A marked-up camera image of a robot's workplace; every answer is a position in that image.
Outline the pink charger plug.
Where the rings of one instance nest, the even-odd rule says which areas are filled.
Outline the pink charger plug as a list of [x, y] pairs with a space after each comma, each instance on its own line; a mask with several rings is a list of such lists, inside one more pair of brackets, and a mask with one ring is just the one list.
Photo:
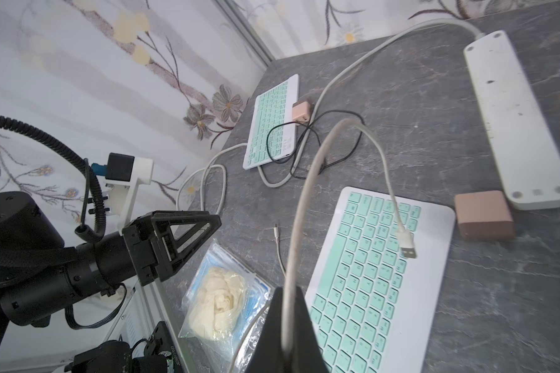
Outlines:
[[312, 107], [308, 100], [292, 105], [292, 120], [297, 124], [308, 124], [311, 119]]
[[458, 194], [454, 197], [457, 226], [467, 241], [510, 241], [516, 230], [502, 191]]

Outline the white power strip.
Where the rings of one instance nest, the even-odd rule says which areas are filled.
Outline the white power strip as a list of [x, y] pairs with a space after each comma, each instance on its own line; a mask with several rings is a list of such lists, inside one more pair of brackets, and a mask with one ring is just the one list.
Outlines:
[[560, 152], [508, 35], [480, 37], [464, 57], [506, 198], [519, 211], [560, 208]]

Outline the green wireless keyboard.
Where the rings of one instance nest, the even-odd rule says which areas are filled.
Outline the green wireless keyboard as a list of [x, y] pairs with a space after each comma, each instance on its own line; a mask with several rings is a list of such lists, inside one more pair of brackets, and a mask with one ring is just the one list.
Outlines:
[[455, 220], [448, 206], [342, 190], [305, 295], [328, 371], [421, 371]]
[[243, 169], [283, 159], [296, 149], [292, 107], [298, 99], [299, 84], [300, 77], [295, 74], [257, 96]]

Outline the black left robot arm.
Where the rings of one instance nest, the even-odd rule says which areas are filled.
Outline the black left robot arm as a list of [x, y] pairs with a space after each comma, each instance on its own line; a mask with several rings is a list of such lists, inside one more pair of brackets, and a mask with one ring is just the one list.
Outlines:
[[129, 278], [142, 285], [171, 278], [221, 225], [208, 211], [152, 211], [134, 219], [138, 188], [152, 181], [150, 159], [111, 153], [99, 165], [22, 121], [0, 116], [0, 129], [51, 149], [86, 182], [76, 247], [65, 245], [29, 194], [0, 193], [0, 346], [9, 324], [43, 328], [56, 312], [81, 329], [76, 303], [112, 296]]

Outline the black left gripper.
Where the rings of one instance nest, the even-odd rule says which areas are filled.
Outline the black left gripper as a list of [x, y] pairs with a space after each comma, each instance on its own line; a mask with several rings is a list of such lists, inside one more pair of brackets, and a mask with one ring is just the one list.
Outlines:
[[142, 286], [172, 278], [221, 227], [208, 211], [154, 211], [123, 228], [122, 235]]

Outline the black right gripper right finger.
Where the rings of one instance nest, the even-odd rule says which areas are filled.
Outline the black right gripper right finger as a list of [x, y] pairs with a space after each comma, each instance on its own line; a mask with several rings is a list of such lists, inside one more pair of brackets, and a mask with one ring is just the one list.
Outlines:
[[291, 372], [328, 372], [301, 288], [296, 289]]

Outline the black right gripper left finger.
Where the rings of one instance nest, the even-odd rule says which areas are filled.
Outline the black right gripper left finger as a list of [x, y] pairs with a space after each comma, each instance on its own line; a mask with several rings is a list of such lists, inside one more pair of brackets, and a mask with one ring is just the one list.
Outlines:
[[275, 289], [258, 343], [247, 365], [246, 373], [282, 372], [281, 347], [283, 289]]

